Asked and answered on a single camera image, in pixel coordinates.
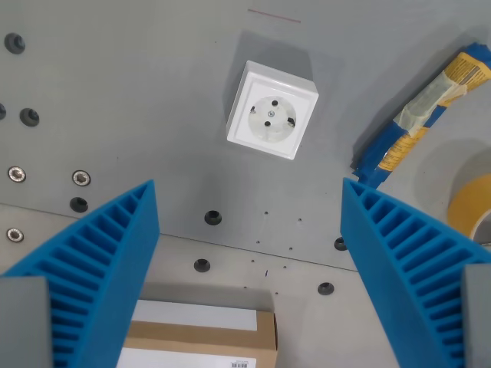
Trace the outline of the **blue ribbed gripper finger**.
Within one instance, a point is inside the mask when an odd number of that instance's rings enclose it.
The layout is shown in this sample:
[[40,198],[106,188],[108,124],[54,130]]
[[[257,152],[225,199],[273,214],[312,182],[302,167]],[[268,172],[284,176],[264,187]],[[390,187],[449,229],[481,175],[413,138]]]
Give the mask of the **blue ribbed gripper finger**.
[[448,225],[345,178],[341,236],[401,367],[466,363],[460,285],[490,253]]
[[11,266],[42,277],[55,367],[115,367],[160,236],[149,180],[78,219]]

